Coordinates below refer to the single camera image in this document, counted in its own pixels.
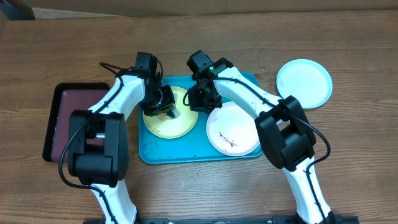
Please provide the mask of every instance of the teal tray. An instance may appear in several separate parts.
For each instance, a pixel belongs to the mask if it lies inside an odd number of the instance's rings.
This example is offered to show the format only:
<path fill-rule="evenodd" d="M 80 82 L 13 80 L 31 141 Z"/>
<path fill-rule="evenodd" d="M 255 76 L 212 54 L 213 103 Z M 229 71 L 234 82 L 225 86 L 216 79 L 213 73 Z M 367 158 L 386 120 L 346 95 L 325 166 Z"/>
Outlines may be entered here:
<path fill-rule="evenodd" d="M 250 82 L 259 85 L 257 78 L 251 73 L 242 72 Z M 190 75 L 165 77 L 164 84 L 189 89 L 196 84 Z M 245 156 L 227 156 L 217 151 L 209 142 L 206 134 L 206 122 L 209 115 L 199 113 L 198 121 L 192 130 L 184 136 L 175 139 L 163 139 L 152 134 L 142 118 L 142 109 L 139 110 L 138 123 L 138 153 L 141 159 L 148 164 L 172 164 L 180 162 L 207 162 L 223 161 L 227 159 L 247 159 L 259 157 L 261 147 L 257 147 Z"/>

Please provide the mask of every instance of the round plate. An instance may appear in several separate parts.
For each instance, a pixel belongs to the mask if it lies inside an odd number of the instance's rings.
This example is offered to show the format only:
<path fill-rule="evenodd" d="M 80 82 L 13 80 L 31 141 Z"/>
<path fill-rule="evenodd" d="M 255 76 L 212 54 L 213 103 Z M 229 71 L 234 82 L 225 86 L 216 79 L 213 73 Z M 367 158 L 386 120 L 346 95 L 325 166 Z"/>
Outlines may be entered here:
<path fill-rule="evenodd" d="M 180 116 L 169 119 L 166 114 L 157 116 L 146 116 L 143 114 L 144 123 L 156 136 L 166 139 L 173 139 L 187 134 L 198 120 L 198 112 L 191 111 L 189 106 L 184 106 L 182 99 L 187 92 L 183 88 L 172 86 L 172 91 L 176 99 L 176 109 L 181 113 Z"/>
<path fill-rule="evenodd" d="M 333 84 L 322 65 L 307 59 L 286 63 L 278 73 L 276 85 L 281 97 L 294 96 L 305 109 L 326 103 Z"/>
<path fill-rule="evenodd" d="M 234 102 L 211 112 L 206 132 L 213 147 L 227 156 L 244 156 L 260 145 L 253 118 Z"/>

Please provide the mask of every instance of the table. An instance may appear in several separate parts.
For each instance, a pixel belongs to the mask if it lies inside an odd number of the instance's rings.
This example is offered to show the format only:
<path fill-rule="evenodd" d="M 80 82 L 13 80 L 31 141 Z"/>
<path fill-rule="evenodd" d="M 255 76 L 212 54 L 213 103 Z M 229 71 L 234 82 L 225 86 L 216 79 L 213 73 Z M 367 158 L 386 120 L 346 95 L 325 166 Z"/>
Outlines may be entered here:
<path fill-rule="evenodd" d="M 0 46 L 0 222 L 103 217 L 91 192 L 67 187 L 57 165 L 42 159 L 58 83 L 112 85 L 113 75 L 98 62 L 128 67 L 137 51 L 157 56 L 165 75 L 186 75 L 185 63 L 199 49 L 256 74 L 273 94 L 284 63 L 309 58 L 324 65 L 333 94 L 307 116 L 332 146 L 317 165 L 325 199 L 335 213 L 358 215 L 361 223 L 398 223 L 398 11 L 8 22 Z M 265 156 L 150 166 L 137 153 L 137 110 L 127 125 L 126 183 L 143 217 L 295 213 L 284 174 Z M 315 155 L 324 153 L 318 139 Z"/>

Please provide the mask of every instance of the tray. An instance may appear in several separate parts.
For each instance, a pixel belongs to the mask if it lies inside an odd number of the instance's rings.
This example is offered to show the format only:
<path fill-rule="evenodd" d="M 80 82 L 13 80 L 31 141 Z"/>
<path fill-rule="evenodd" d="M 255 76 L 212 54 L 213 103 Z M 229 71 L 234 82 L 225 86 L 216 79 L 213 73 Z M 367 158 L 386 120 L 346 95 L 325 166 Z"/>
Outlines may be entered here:
<path fill-rule="evenodd" d="M 259 85 L 257 78 L 251 73 L 241 72 L 250 82 Z M 164 84 L 189 89 L 196 84 L 190 75 L 165 77 Z M 138 153 L 141 159 L 148 164 L 172 164 L 181 162 L 223 161 L 227 159 L 246 159 L 259 157 L 262 154 L 261 146 L 245 156 L 227 156 L 217 151 L 209 142 L 206 134 L 208 114 L 199 113 L 198 121 L 186 135 L 175 139 L 163 139 L 152 134 L 142 118 L 142 109 L 139 110 L 138 123 Z"/>

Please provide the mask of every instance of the yellow plate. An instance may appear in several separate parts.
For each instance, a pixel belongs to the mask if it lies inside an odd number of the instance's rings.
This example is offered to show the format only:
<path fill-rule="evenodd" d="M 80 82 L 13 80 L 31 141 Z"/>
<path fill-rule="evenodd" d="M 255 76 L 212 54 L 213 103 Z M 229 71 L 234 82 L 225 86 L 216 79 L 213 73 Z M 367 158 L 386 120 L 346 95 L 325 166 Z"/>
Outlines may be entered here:
<path fill-rule="evenodd" d="M 186 90 L 172 86 L 172 91 L 174 96 L 177 96 L 175 106 L 179 110 L 180 116 L 168 119 L 165 113 L 153 117 L 143 114 L 144 123 L 149 131 L 166 139 L 178 138 L 187 134 L 196 124 L 199 115 L 198 112 L 191 111 L 189 106 L 184 106 L 182 103 Z"/>

